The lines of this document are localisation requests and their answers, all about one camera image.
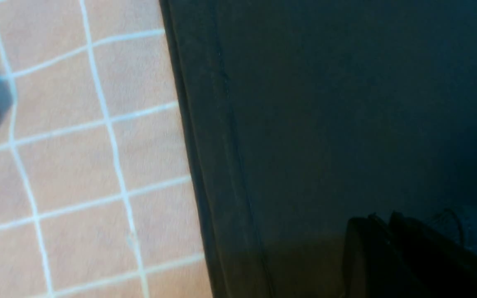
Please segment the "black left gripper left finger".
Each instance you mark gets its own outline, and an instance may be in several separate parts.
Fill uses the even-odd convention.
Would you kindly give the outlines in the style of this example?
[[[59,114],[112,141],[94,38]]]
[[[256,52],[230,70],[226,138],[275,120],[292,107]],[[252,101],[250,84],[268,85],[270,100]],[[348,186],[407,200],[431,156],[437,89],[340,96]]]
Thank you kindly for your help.
[[[347,223],[342,275],[345,298],[430,298],[405,262],[386,222],[377,216]]]

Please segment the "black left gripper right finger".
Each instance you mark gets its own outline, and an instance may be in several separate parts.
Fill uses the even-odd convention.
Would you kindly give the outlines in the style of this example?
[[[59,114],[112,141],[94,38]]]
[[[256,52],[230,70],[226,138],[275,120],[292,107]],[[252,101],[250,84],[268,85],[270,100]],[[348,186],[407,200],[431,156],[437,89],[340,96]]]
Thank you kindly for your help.
[[[477,298],[477,254],[466,245],[466,232],[452,212],[435,226],[392,213],[386,223],[412,272],[431,298]]]

